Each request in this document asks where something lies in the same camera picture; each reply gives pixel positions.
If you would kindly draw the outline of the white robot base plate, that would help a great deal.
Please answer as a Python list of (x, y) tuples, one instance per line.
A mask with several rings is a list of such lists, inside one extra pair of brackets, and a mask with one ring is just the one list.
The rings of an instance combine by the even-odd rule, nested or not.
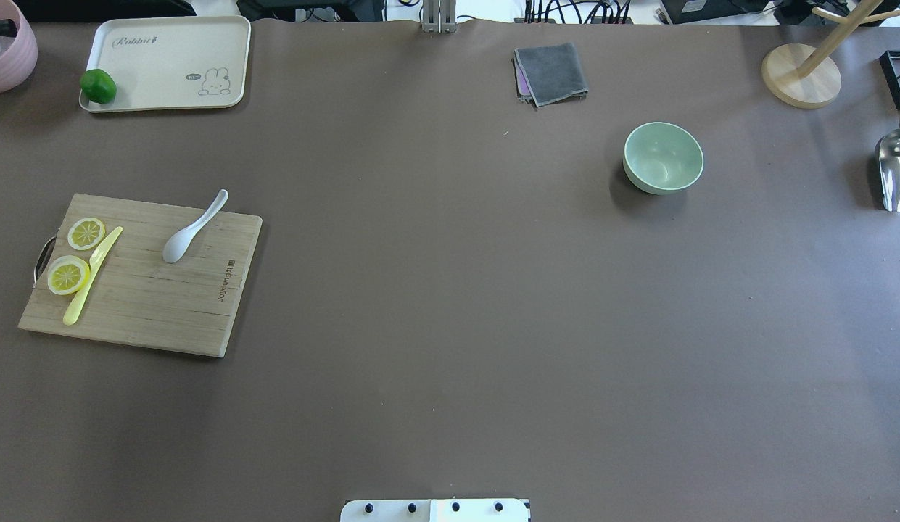
[(517, 498), (380, 499), (346, 502), (340, 521), (530, 521)]

